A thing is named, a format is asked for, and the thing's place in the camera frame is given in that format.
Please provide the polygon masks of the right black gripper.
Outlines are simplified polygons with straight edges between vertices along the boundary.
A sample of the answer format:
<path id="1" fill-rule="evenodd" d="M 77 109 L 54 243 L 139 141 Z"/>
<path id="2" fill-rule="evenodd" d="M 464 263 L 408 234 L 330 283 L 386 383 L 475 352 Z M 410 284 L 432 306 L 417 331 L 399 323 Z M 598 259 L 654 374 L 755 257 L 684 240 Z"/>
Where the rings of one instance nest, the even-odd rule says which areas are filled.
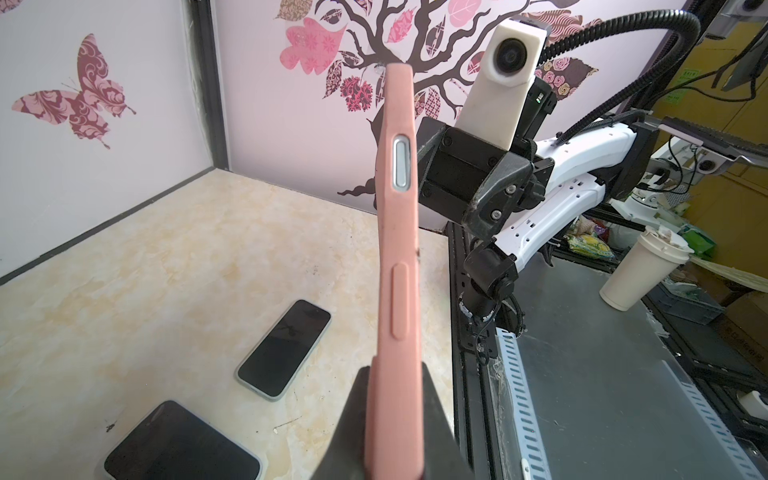
<path id="1" fill-rule="evenodd" d="M 419 203 L 481 240 L 543 202 L 555 166 L 529 140 L 505 150 L 432 118 L 421 121 L 417 144 Z"/>

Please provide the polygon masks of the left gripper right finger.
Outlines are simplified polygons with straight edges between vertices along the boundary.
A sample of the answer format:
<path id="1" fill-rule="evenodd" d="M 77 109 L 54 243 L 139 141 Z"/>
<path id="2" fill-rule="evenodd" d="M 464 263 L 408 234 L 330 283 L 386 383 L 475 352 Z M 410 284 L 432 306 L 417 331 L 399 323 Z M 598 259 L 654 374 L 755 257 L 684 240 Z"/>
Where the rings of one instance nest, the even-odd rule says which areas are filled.
<path id="1" fill-rule="evenodd" d="M 426 480 L 473 479 L 473 471 L 462 456 L 425 363 L 422 363 L 422 380 L 425 461 L 422 478 Z"/>

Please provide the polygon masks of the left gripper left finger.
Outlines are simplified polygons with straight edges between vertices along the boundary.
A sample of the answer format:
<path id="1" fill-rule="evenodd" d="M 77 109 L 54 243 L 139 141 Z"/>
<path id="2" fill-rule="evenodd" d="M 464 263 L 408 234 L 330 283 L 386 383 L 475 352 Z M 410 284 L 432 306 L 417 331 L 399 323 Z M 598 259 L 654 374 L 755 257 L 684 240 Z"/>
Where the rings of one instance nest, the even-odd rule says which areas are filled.
<path id="1" fill-rule="evenodd" d="M 330 444 L 311 480 L 363 480 L 369 367 L 361 368 L 353 382 Z"/>

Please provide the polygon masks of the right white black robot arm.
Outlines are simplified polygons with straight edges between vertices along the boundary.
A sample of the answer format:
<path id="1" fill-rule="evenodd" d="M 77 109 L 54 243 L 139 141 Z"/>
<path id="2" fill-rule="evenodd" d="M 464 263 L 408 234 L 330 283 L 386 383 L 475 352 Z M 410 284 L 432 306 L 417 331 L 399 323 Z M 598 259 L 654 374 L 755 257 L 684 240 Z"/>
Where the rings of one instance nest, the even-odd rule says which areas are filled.
<path id="1" fill-rule="evenodd" d="M 521 312 L 514 284 L 536 253 L 582 213 L 624 199 L 659 134 L 645 110 L 609 115 L 567 141 L 516 139 L 509 150 L 445 123 L 417 131 L 419 202 L 475 241 L 458 305 L 482 329 L 503 307 Z"/>

